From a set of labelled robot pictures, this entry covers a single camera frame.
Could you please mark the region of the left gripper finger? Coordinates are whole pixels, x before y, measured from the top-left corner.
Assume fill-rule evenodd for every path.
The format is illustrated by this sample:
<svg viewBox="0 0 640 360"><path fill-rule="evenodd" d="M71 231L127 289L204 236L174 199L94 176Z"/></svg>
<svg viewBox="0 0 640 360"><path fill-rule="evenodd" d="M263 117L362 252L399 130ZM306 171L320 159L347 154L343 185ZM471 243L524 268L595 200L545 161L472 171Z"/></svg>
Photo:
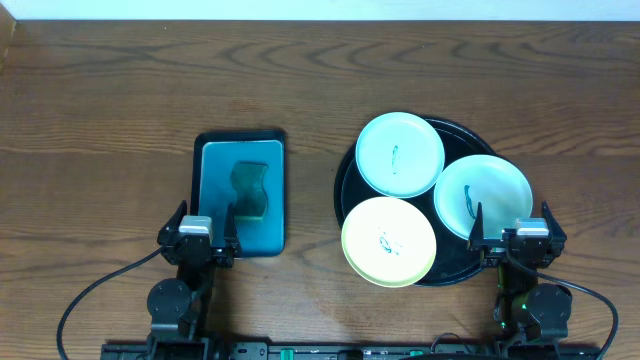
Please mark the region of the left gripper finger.
<svg viewBox="0 0 640 360"><path fill-rule="evenodd" d="M185 200L182 200L174 214L159 230L159 239L171 239L175 234L179 232L179 225L183 217L187 214L187 209L187 202Z"/></svg>
<svg viewBox="0 0 640 360"><path fill-rule="evenodd" d="M239 238L235 225L234 205L230 203L227 207L223 237L225 245L232 250L239 249Z"/></svg>

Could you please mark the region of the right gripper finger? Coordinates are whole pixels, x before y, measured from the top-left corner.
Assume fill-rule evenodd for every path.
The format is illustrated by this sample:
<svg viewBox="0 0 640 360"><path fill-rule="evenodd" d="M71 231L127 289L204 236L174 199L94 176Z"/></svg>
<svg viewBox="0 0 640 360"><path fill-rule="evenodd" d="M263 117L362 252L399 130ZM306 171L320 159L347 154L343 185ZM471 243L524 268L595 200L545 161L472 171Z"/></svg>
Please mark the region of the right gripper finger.
<svg viewBox="0 0 640 360"><path fill-rule="evenodd" d="M546 201L543 201L541 203L541 215L546 221L551 241L555 243L565 243L567 240L567 235L553 216L551 209Z"/></svg>
<svg viewBox="0 0 640 360"><path fill-rule="evenodd" d="M484 245L483 206L482 203L479 202L477 205L476 218L468 238L468 248L481 249Z"/></svg>

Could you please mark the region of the green sponge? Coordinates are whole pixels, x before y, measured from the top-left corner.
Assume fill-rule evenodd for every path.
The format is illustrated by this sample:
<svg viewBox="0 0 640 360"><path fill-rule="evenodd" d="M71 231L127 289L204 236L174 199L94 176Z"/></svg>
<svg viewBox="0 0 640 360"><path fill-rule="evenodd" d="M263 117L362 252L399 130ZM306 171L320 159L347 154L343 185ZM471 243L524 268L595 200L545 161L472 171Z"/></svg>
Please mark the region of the green sponge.
<svg viewBox="0 0 640 360"><path fill-rule="evenodd" d="M268 197L264 188L265 164L238 162L234 165L230 180L236 193L234 217L242 221L262 221L268 209Z"/></svg>

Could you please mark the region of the pale green plate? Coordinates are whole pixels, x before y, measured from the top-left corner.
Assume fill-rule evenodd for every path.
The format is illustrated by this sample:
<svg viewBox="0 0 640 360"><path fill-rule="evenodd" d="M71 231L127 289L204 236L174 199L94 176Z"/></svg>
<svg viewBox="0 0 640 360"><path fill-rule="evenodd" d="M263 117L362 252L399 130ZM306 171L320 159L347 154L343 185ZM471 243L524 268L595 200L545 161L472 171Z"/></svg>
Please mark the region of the pale green plate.
<svg viewBox="0 0 640 360"><path fill-rule="evenodd" d="M470 155L448 165L435 184L434 207L444 226L466 240L482 209L483 233L496 239L515 221L531 216L533 192L511 162L492 155Z"/></svg>
<svg viewBox="0 0 640 360"><path fill-rule="evenodd" d="M371 120L356 141L360 175L376 192L395 198L426 193L444 169L445 149L435 128L407 112Z"/></svg>

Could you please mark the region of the yellow plate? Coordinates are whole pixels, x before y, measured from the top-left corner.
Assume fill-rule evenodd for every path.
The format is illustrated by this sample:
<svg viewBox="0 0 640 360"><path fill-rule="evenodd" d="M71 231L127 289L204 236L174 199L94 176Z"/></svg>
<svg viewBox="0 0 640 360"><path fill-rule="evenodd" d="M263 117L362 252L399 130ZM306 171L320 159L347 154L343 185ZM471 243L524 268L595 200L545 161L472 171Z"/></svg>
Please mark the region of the yellow plate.
<svg viewBox="0 0 640 360"><path fill-rule="evenodd" d="M374 197L355 206L342 225L341 245L358 275L387 288L422 279L437 253L427 217L409 202L392 197Z"/></svg>

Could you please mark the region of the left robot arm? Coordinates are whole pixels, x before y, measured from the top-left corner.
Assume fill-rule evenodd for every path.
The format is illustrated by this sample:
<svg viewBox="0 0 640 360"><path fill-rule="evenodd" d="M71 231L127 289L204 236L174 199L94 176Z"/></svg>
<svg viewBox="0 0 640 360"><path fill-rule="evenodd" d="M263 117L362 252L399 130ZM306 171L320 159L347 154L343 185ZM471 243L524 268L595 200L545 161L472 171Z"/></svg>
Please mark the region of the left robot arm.
<svg viewBox="0 0 640 360"><path fill-rule="evenodd" d="M147 297L151 332L144 359L223 360L231 346L219 335L208 333L207 319L215 271L231 268L241 256L234 206L226 210L221 246L213 244L212 220L191 216L182 202L159 230L160 254L177 267L176 276L158 282Z"/></svg>

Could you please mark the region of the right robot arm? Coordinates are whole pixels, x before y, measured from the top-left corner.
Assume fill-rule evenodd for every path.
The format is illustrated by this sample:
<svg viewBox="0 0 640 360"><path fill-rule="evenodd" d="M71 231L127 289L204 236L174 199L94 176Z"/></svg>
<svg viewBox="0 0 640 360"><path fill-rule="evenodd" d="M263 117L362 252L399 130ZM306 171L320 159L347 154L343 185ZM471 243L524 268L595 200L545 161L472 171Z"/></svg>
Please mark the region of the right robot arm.
<svg viewBox="0 0 640 360"><path fill-rule="evenodd" d="M540 269L547 268L564 249L567 236L548 205L540 218L517 219L497 238L485 236L483 206L477 205L467 248L480 254L483 268L498 273L494 320L502 335L494 351L514 358L518 347L558 351L558 341L568 336L573 297L557 283L540 283Z"/></svg>

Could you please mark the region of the teal rectangular tray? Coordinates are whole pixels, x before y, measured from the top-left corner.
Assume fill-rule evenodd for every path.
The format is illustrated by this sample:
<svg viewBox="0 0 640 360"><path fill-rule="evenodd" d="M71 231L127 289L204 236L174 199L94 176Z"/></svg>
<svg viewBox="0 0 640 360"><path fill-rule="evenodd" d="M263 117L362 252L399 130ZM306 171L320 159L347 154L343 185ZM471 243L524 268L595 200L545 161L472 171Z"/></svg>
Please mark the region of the teal rectangular tray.
<svg viewBox="0 0 640 360"><path fill-rule="evenodd" d="M286 239L286 142L282 130L220 131L198 135L194 142L190 213L210 217L213 244L224 243L226 210L236 201L230 175L238 162L267 166L264 188L268 197L268 209L262 221L235 218L241 256L277 256L283 251Z"/></svg>

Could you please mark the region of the pale green plate top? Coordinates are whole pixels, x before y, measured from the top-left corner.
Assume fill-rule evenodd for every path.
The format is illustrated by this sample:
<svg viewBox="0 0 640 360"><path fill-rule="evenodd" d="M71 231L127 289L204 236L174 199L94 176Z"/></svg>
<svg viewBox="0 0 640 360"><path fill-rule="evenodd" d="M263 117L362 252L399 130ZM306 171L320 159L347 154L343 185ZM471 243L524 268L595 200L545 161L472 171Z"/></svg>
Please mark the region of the pale green plate top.
<svg viewBox="0 0 640 360"><path fill-rule="evenodd" d="M445 149L435 128L407 112L371 120L356 141L360 175L376 192L395 198L426 193L444 169Z"/></svg>

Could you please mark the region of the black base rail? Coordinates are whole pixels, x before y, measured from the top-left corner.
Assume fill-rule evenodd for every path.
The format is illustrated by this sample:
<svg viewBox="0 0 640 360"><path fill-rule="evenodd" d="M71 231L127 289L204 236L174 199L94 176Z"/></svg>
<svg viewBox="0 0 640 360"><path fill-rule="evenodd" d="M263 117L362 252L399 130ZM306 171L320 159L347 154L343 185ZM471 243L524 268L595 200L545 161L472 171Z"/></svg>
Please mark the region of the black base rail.
<svg viewBox="0 0 640 360"><path fill-rule="evenodd" d="M436 346L301 345L203 340L201 342L109 343L101 360L393 360L393 359L594 359L592 347L514 345L503 352L493 345L439 343Z"/></svg>

